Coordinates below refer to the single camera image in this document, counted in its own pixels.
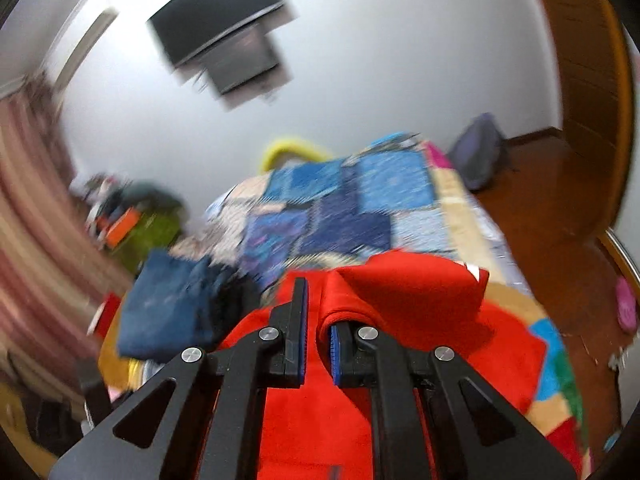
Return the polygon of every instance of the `bed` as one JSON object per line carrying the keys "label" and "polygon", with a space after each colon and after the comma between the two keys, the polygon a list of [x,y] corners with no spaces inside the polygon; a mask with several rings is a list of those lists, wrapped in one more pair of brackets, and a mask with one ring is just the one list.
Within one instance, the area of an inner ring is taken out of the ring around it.
{"label": "bed", "polygon": [[[239,267],[258,283],[263,304],[289,269],[355,266],[388,250],[436,254],[488,270],[485,299],[546,343],[526,417],[578,476],[590,474],[582,401],[559,332],[499,227],[435,145],[415,134],[392,134],[347,158],[254,176],[216,200],[207,217],[172,254],[208,255]],[[155,369],[139,364],[133,375],[143,382]]]}

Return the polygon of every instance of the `triangular cutout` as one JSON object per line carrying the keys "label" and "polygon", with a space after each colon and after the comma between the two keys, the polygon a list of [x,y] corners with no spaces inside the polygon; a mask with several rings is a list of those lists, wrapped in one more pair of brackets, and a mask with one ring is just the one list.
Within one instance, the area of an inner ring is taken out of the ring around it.
{"label": "triangular cutout", "polygon": [[494,446],[516,435],[513,424],[495,408],[488,397],[471,380],[464,379],[459,384],[483,446]]}
{"label": "triangular cutout", "polygon": [[113,434],[134,446],[151,446],[174,390],[175,381],[162,382],[113,428]]}

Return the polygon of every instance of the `yellow curved object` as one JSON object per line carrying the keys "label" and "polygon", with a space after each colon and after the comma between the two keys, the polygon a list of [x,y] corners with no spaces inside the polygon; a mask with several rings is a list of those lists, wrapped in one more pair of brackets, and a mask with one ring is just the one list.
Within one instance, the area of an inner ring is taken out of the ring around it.
{"label": "yellow curved object", "polygon": [[262,156],[260,172],[280,168],[290,158],[301,158],[307,162],[324,162],[333,157],[322,148],[302,139],[280,139],[271,144]]}

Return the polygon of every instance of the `metal screw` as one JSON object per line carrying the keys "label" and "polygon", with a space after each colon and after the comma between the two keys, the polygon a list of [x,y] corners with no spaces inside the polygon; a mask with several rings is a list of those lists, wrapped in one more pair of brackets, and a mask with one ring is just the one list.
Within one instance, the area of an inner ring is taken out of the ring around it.
{"label": "metal screw", "polygon": [[260,339],[262,339],[263,341],[271,341],[273,339],[276,339],[279,334],[280,332],[278,332],[278,329],[274,328],[273,326],[267,326],[260,330],[260,332],[258,332]]}
{"label": "metal screw", "polygon": [[448,346],[438,346],[435,354],[440,361],[451,361],[456,353]]}
{"label": "metal screw", "polygon": [[360,338],[370,341],[378,337],[378,330],[372,326],[363,326],[358,330],[358,335]]}
{"label": "metal screw", "polygon": [[194,363],[202,357],[202,350],[196,347],[187,348],[182,351],[182,360],[185,363]]}

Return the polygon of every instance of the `gray backpack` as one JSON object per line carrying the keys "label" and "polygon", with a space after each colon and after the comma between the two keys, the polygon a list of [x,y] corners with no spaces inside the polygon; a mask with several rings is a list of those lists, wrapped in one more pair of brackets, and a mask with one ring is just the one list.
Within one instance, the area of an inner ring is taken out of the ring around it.
{"label": "gray backpack", "polygon": [[510,166],[506,139],[491,113],[476,117],[447,157],[469,191],[487,186],[496,171]]}

